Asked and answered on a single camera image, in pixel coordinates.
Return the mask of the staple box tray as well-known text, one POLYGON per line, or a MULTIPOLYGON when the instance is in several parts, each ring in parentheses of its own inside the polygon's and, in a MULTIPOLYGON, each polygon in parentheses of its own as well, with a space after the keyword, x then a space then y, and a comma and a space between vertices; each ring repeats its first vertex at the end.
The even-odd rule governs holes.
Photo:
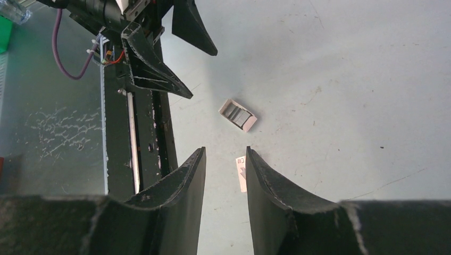
POLYGON ((219 113, 244 132, 248 132, 257 121, 255 114, 233 99, 227 99, 219 109, 219 113))

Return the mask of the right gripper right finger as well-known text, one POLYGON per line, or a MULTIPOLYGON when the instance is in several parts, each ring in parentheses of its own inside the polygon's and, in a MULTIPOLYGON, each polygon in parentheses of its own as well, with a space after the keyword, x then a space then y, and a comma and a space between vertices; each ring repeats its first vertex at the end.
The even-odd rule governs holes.
POLYGON ((450 201, 332 202, 246 149, 255 254, 450 254, 450 201))

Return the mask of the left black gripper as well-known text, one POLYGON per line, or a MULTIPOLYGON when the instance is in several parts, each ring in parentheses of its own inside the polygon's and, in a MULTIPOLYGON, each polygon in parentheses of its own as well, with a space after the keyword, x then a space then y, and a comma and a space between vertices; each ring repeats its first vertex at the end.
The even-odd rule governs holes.
POLYGON ((161 27, 162 17, 173 8, 172 34, 201 51, 216 56, 218 50, 208 34, 194 0, 179 1, 40 1, 66 10, 69 17, 91 33, 121 33, 131 84, 135 87, 190 99, 192 92, 157 56, 148 36, 161 27))

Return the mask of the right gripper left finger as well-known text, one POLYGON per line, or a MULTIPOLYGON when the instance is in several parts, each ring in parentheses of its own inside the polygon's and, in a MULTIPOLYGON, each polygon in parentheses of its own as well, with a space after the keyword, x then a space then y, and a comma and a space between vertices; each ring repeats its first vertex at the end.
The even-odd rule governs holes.
POLYGON ((105 195, 1 196, 1 254, 196 254, 206 149, 120 202, 105 195))

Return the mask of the white staple box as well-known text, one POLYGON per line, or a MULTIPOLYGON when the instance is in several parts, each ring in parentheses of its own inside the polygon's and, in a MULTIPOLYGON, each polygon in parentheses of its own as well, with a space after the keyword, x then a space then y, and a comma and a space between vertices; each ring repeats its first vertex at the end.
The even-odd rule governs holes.
POLYGON ((236 158, 236 167, 238 172, 238 179, 240 190, 242 193, 247 192, 246 184, 246 156, 236 158))

